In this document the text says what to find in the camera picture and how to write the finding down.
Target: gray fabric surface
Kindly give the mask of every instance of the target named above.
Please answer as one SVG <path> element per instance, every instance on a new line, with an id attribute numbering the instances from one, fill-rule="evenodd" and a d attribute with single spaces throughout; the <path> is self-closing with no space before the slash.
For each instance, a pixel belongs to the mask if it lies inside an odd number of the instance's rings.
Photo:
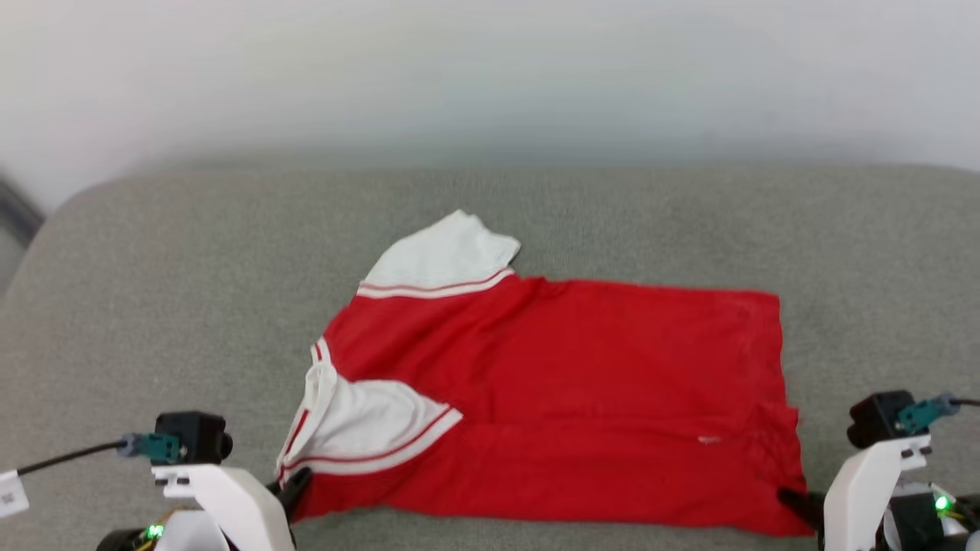
<path id="1" fill-rule="evenodd" d="M 38 235 L 0 309 L 0 470 L 227 417 L 230 465 L 261 479 L 303 391 L 308 346 L 397 238 L 454 209 L 523 247 L 522 274 L 782 297 L 783 361 L 808 478 L 853 453 L 872 391 L 980 395 L 980 176 L 927 168 L 201 173 L 84 192 Z M 980 412 L 935 430 L 918 475 L 980 490 Z M 113 454 L 27 476 L 2 549 L 94 549 L 164 513 L 148 465 Z M 790 550 L 730 529 L 533 524 L 360 511 L 297 527 L 302 549 Z"/>

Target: small tag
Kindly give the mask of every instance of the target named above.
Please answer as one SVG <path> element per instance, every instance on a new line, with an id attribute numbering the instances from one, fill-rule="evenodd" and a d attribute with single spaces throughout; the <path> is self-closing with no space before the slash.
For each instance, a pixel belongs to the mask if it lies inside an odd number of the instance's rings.
<path id="1" fill-rule="evenodd" d="M 27 494 L 17 471 L 0 474 L 0 519 L 23 513 L 29 508 Z"/>

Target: red t-shirt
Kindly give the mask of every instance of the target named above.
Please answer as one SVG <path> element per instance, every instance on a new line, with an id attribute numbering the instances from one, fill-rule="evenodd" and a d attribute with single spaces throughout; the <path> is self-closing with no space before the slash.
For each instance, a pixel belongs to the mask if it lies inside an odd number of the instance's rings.
<path id="1" fill-rule="evenodd" d="M 779 300 L 548 281 L 463 212 L 393 245 L 313 347 L 278 460 L 298 518 L 431 515 L 811 533 Z"/>

